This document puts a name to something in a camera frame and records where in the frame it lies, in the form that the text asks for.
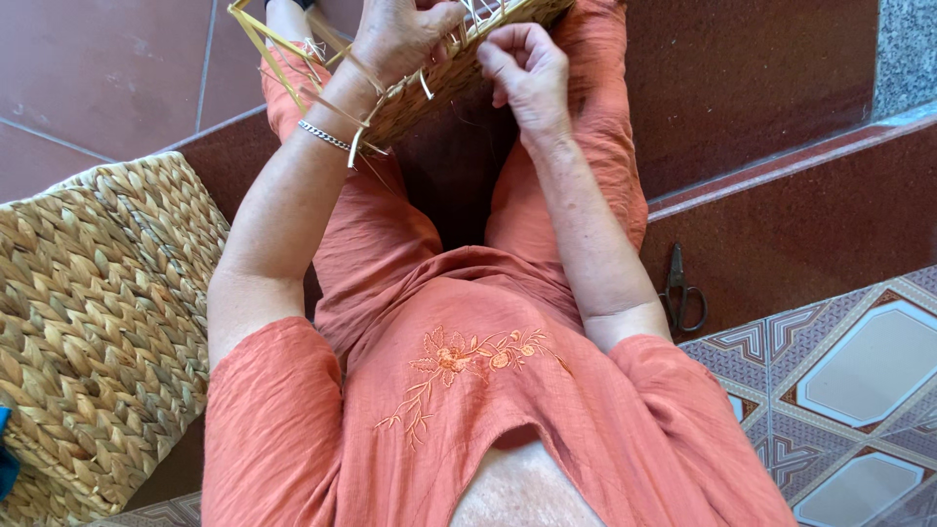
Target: woven basket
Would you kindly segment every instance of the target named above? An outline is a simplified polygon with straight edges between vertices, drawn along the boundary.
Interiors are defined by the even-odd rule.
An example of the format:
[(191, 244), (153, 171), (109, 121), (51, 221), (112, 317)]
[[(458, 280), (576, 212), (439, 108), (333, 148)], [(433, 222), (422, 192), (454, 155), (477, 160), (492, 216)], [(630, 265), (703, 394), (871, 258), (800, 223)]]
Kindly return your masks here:
[(482, 82), (482, 66), (475, 57), (479, 44), (494, 29), (508, 23), (536, 22), (549, 26), (553, 20), (572, 6), (574, 0), (525, 0), (512, 2), (503, 17), (484, 26), (482, 33), (473, 38), (452, 60), (428, 68), (426, 86), (433, 94), (427, 98), (418, 77), (408, 77), (391, 94), (364, 130), (365, 141), (378, 147), (390, 146), (400, 140), (424, 115), (449, 105), (460, 94)]
[(5, 525), (119, 512), (205, 407), (205, 294), (228, 222), (181, 154), (0, 205)]

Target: embroidered flower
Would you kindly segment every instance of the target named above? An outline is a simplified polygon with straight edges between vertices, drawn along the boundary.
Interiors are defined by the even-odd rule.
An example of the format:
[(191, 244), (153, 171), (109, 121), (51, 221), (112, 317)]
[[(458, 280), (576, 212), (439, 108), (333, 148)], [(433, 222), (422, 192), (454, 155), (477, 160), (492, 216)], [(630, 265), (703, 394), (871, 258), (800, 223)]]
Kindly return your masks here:
[[(570, 370), (563, 359), (543, 346), (542, 342), (546, 335), (540, 329), (535, 329), (530, 334), (526, 331), (521, 332), (515, 329), (507, 337), (502, 338), (498, 343), (492, 343), (491, 340), (504, 335), (501, 331), (494, 335), (489, 335), (482, 341), (478, 336), (472, 336), (471, 342), (466, 346), (466, 340), (458, 331), (453, 332), (453, 336), (446, 345), (446, 335), (442, 326), (437, 327), (432, 333), (425, 334), (423, 338), (423, 349), (430, 356), (418, 358), (409, 361), (410, 367), (429, 374), (429, 379), (415, 384), (404, 392), (405, 400), (401, 402), (394, 413), (384, 417), (375, 425), (378, 429), (381, 425), (387, 425), (390, 429), (394, 423), (404, 425), (404, 419), (407, 425), (404, 429), (405, 437), (409, 442), (410, 448), (416, 449), (414, 443), (423, 444), (417, 435), (419, 428), (426, 432), (426, 419), (432, 417), (432, 414), (424, 414), (424, 406), (429, 405), (430, 397), (433, 394), (433, 382), (440, 379), (444, 386), (451, 387), (455, 378), (461, 373), (467, 371), (472, 375), (481, 378), (488, 383), (488, 370), (495, 371), (511, 366), (523, 371), (524, 357), (530, 357), (538, 351), (541, 354), (551, 354), (559, 364), (570, 375)], [(488, 369), (480, 366), (481, 361), (474, 360), (475, 357), (487, 357)]]
[(453, 385), (455, 375), (463, 371), (485, 379), (483, 370), (472, 362), (472, 357), (463, 353), (466, 347), (466, 340), (462, 337), (462, 334), (458, 331), (453, 332), (453, 337), (449, 341), (448, 347), (443, 347), (442, 344), (444, 341), (445, 333), (442, 331), (442, 326), (437, 327), (432, 335), (427, 333), (423, 339), (423, 347), (428, 354), (435, 355), (436, 357), (411, 360), (410, 365), (419, 371), (425, 371), (427, 373), (439, 372), (442, 383), (445, 384), (447, 388)]

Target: scissors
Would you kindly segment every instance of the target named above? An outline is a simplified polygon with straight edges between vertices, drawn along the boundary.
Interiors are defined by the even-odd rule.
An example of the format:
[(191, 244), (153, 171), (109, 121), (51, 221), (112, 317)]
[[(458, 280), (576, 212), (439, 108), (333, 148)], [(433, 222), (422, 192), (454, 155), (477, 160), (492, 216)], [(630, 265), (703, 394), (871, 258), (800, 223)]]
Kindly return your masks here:
[[(674, 300), (670, 296), (671, 288), (680, 289), (680, 305), (677, 309), (674, 309)], [(693, 291), (696, 291), (699, 296), (703, 314), (700, 316), (700, 321), (696, 323), (696, 325), (687, 327), (684, 324), (684, 319), (687, 314), (687, 297), (690, 292)], [(683, 248), (680, 246), (679, 242), (674, 244), (674, 251), (670, 255), (670, 273), (667, 274), (667, 285), (663, 288), (663, 293), (659, 293), (658, 296), (663, 298), (663, 304), (667, 308), (667, 315), (670, 318), (671, 333), (677, 330), (690, 333), (691, 331), (696, 331), (703, 327), (703, 323), (706, 321), (706, 297), (698, 287), (687, 286), (687, 279), (683, 274)]]

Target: right hand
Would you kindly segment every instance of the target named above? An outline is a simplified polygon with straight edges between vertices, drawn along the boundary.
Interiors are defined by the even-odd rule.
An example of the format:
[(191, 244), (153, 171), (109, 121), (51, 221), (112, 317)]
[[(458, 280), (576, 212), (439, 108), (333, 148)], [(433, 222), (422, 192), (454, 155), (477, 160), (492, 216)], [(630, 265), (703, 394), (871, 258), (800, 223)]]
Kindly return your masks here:
[(492, 31), (478, 47), (482, 75), (495, 84), (492, 104), (511, 105), (521, 143), (549, 148), (571, 134), (566, 101), (569, 60), (538, 23), (512, 23)]

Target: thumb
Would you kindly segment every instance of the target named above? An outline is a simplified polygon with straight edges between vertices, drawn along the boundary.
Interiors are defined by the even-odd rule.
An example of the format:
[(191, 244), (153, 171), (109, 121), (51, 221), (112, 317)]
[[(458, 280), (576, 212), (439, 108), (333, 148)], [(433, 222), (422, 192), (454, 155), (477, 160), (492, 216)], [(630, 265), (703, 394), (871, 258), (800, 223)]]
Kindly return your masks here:
[(479, 45), (477, 54), (478, 61), (482, 64), (482, 76), (505, 88), (512, 86), (526, 73), (517, 65), (512, 55), (487, 40)]
[(446, 36), (462, 22), (466, 8), (461, 2), (439, 2), (426, 11), (417, 13), (420, 24), (430, 34), (433, 41)]

